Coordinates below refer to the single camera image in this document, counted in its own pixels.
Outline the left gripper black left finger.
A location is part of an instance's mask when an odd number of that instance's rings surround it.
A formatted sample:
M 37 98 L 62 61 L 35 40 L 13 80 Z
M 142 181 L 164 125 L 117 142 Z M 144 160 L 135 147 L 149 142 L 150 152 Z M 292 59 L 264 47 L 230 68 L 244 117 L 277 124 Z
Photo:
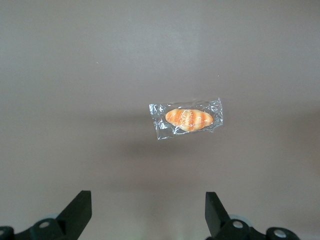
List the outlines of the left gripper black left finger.
M 15 233 L 11 226 L 0 227 L 2 240 L 77 240 L 92 217 L 92 195 L 82 190 L 55 218 L 45 218 Z

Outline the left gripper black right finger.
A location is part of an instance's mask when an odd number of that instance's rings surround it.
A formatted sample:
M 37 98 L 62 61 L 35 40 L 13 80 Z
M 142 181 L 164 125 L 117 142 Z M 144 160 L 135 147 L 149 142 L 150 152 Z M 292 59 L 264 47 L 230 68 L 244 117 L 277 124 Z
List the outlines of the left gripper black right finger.
M 215 192 L 205 195 L 205 220 L 210 232 L 209 240 L 298 240 L 292 231 L 270 227 L 260 233 L 245 221 L 232 219 Z

